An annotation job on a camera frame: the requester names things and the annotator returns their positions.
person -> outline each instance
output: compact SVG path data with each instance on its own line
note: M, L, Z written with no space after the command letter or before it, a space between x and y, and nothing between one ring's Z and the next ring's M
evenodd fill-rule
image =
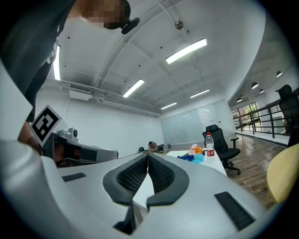
M0 48L0 57L16 86L33 106L18 140L39 152L30 131L35 118L36 94L56 57L57 42L67 19L79 18L98 27L117 29L130 17L127 0L41 0L30 5L14 22ZM57 147L55 161L63 158Z
M156 152L157 149L158 149L157 144L155 142L153 142L153 141L150 141L149 142L149 152L150 153Z

blue cloth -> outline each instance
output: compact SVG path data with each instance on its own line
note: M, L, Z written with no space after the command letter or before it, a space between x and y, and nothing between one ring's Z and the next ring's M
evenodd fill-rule
M196 154L194 155L194 159L192 160L193 163L201 163L205 159L204 155Z
M202 154L195 154L195 155L186 155L184 157L178 156L179 159L188 160L193 163L201 163L204 160L204 155Z
M178 156L179 159L184 159L184 160L188 160L188 161L192 161L194 159L194 155L186 155L184 157L180 157Z

white desk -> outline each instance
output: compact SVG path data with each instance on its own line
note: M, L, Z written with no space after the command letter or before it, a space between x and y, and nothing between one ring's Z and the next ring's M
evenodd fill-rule
M172 156L172 157L177 157L177 156L183 156L185 154L188 153L189 150L182 150L182 151L170 151L167 156ZM205 166L209 166L211 168L214 168L215 170L218 170L219 172L221 172L222 174L224 174L225 176L227 176L224 167L220 161L220 158L218 157L216 151L215 151L215 158L214 161L208 161L207 160L207 155L205 155L205 159L203 162L199 163L199 164L194 164L194 166L198 166L198 165L205 165ZM135 196L133 197L133 201L134 203L136 203L138 206L144 207L146 208L146 200L153 196L154 193L154 186L153 183L151 181L151 178L149 176L149 174L146 175L142 185L140 186L139 190L137 191L137 193L135 194Z
M183 150L183 151L170 151L167 156L172 156L172 157L178 157L178 156L183 156L185 154L188 153L189 150ZM206 165L209 166L211 168L214 168L216 170L218 170L219 172L221 172L222 174L224 174L225 176L227 176L225 169L220 161L220 158L218 157L216 151L215 151L215 158L214 161L208 161L207 160L207 155L205 155L205 159L203 162L201 162L200 164L202 165Z

orange object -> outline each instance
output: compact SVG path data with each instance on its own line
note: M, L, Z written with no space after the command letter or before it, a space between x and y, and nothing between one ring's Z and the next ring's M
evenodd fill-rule
M201 154L203 152L201 147L194 147L194 148L191 148L191 149L194 150L196 154Z

fluorescent light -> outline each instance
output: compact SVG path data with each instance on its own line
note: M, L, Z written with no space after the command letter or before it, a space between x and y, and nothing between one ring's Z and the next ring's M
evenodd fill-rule
M126 98L130 94L132 94L139 86L141 86L144 83L144 80L139 79L135 85L133 85L124 95L123 97Z
M195 95L192 95L192 96L190 96L190 98L193 98L193 97L195 97L195 96L201 95L201 94L206 93L206 92L208 92L208 91L210 91L210 89L207 89L207 90L205 90L205 91L202 91L202 92L199 92L199 93L197 93L197 94L195 94Z
M170 106L173 106L173 105L176 105L176 104L177 104L177 103L175 102L175 103L173 103L173 104L171 104L171 105L168 105L168 106L165 106L165 107L161 108L161 110L166 109L166 108L168 108L168 107L170 107Z
M179 58L189 54L190 52L193 52L201 47L206 46L206 39L201 39L198 42L195 42L194 44L180 50L179 52L173 54L172 56L166 58L166 61L168 64L173 63L174 61L178 60Z
M60 55L60 46L57 46L56 50L56 57L55 61L53 63L53 68L54 68L54 78L56 80L60 80L60 73L59 73L59 55Z

